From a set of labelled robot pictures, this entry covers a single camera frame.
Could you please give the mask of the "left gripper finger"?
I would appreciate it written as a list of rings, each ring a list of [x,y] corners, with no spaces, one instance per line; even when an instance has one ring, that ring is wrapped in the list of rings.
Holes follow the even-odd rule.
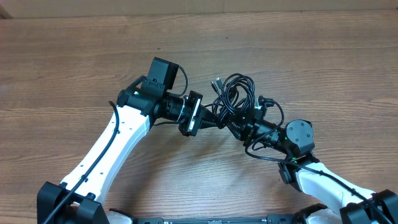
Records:
[[[199,129],[214,128],[214,127],[216,128],[218,127],[217,123],[212,121],[202,120]]]
[[[217,120],[217,114],[214,114],[211,110],[209,110],[206,106],[203,107],[203,119],[204,120]]]

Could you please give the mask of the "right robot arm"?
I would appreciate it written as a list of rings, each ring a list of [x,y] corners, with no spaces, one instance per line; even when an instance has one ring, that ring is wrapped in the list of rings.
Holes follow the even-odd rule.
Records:
[[[255,159],[276,162],[282,180],[320,201],[295,214],[297,223],[397,223],[397,194],[359,187],[329,170],[313,154],[312,124],[265,120],[267,109],[279,104],[268,98],[225,100],[231,113],[226,124]]]

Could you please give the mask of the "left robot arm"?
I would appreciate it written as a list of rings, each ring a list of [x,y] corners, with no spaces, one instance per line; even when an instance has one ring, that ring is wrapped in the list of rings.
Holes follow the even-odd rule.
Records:
[[[125,212],[105,211],[104,203],[120,168],[157,119],[176,124],[184,136],[216,126],[216,116],[201,105],[201,94],[169,92],[181,69],[156,57],[146,76],[120,91],[106,129],[83,160],[60,184],[46,182],[39,190],[38,223],[134,223]]]

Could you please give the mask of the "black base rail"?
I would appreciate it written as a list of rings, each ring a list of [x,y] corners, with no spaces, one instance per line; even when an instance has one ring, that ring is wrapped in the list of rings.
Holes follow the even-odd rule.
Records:
[[[136,218],[133,224],[293,224],[298,223],[294,215],[272,214],[265,217],[234,218]]]

